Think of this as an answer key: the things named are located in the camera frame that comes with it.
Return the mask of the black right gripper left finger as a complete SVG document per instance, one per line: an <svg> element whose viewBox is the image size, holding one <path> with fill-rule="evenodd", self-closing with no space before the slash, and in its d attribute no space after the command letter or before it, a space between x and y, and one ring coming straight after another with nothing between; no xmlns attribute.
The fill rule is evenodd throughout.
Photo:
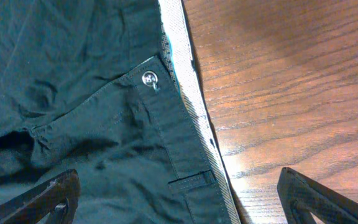
<svg viewBox="0 0 358 224"><path fill-rule="evenodd" d="M80 180L74 169L66 170L44 183L0 205L0 224L71 224L78 208Z"/></svg>

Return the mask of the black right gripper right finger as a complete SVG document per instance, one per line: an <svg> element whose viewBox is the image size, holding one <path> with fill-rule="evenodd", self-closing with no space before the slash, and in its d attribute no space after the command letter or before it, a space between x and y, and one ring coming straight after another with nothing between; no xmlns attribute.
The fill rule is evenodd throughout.
<svg viewBox="0 0 358 224"><path fill-rule="evenodd" d="M277 191L291 224L358 223L358 203L289 167L281 170Z"/></svg>

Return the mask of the black shorts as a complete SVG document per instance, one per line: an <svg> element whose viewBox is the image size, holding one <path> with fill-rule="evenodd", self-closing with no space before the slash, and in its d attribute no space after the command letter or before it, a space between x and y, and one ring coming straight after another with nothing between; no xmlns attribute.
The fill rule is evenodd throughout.
<svg viewBox="0 0 358 224"><path fill-rule="evenodd" d="M182 1L0 1L0 205L74 169L73 223L239 223Z"/></svg>

